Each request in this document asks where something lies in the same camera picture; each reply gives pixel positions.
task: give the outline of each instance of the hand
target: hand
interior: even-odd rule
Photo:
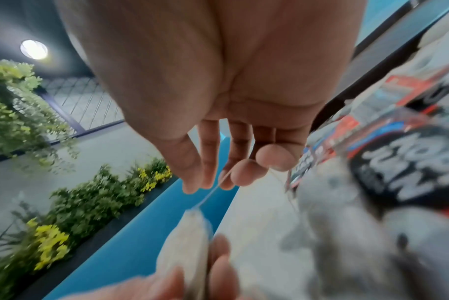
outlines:
[[[125,120],[186,193],[210,188],[218,120],[249,185],[291,169],[353,52],[365,0],[58,0],[68,29]],[[198,125],[201,156],[187,135]],[[248,156],[252,138],[254,148]]]
[[[239,281],[236,271],[229,264],[231,252],[228,240],[216,235],[209,247],[208,292],[210,300],[236,300],[239,295]],[[165,278],[150,275],[134,278],[117,285],[63,300],[175,300],[183,299],[185,283],[183,270],[173,269]]]

